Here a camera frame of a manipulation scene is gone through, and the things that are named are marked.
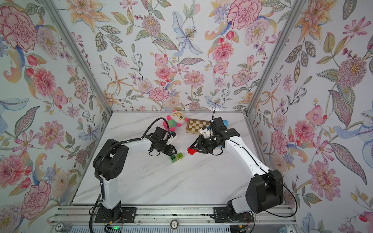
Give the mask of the dark green lego cube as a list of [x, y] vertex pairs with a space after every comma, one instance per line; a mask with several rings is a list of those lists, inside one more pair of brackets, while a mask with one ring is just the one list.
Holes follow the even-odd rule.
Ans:
[[176, 155], [170, 156], [170, 159], [171, 159], [172, 163], [175, 163], [178, 160]]

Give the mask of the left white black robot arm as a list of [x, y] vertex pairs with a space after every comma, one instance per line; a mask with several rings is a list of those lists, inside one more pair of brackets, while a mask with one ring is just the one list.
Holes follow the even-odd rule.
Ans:
[[124, 169], [127, 156], [153, 151], [167, 156], [176, 155], [177, 150], [171, 144], [176, 138], [175, 132], [157, 127], [154, 133], [141, 138], [107, 140], [93, 161], [94, 176], [99, 180], [101, 189], [99, 214], [103, 214], [107, 220], [116, 220], [122, 213], [118, 177]]

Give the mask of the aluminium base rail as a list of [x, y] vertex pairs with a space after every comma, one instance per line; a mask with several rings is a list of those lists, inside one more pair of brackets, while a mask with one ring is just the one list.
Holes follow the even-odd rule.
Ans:
[[112, 224], [96, 220], [90, 206], [59, 207], [47, 219], [48, 233], [299, 233], [293, 211], [286, 205], [268, 213], [228, 217], [223, 205], [126, 205]]

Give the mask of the pink green plush toy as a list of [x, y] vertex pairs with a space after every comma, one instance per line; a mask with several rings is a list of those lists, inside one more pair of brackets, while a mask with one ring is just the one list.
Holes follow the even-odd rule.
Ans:
[[167, 116], [167, 123], [163, 122], [163, 127], [170, 132], [175, 132], [185, 122], [188, 122], [188, 118], [185, 117], [181, 112], [174, 110], [170, 115]]

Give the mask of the red lego brick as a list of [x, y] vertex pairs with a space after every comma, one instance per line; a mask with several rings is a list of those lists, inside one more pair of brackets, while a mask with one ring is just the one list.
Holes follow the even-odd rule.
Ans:
[[188, 148], [187, 149], [187, 152], [190, 154], [190, 155], [194, 155], [197, 151], [192, 149], [192, 148]]

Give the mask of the lime green lego cube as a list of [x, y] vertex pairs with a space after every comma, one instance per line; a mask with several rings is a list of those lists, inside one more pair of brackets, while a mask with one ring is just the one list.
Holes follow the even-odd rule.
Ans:
[[183, 156], [182, 153], [178, 153], [178, 154], [176, 155], [176, 157], [177, 157], [177, 160], [181, 160], [181, 159], [184, 158], [184, 156]]

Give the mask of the wooden chessboard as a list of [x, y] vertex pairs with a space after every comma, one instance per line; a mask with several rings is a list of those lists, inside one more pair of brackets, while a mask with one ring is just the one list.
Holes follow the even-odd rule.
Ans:
[[207, 120], [189, 118], [186, 125], [186, 133], [199, 134], [199, 131], [204, 127], [209, 127], [210, 122]]

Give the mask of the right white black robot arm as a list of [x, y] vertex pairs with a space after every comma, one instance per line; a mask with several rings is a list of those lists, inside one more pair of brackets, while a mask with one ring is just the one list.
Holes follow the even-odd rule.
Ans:
[[248, 149], [240, 133], [227, 128], [222, 118], [214, 118], [209, 127], [203, 127], [200, 135], [188, 148], [189, 152], [213, 154], [220, 148], [227, 150], [243, 166], [249, 177], [247, 190], [241, 196], [227, 202], [227, 215], [237, 221], [242, 215], [267, 211], [284, 201], [283, 178], [278, 170], [270, 170]]

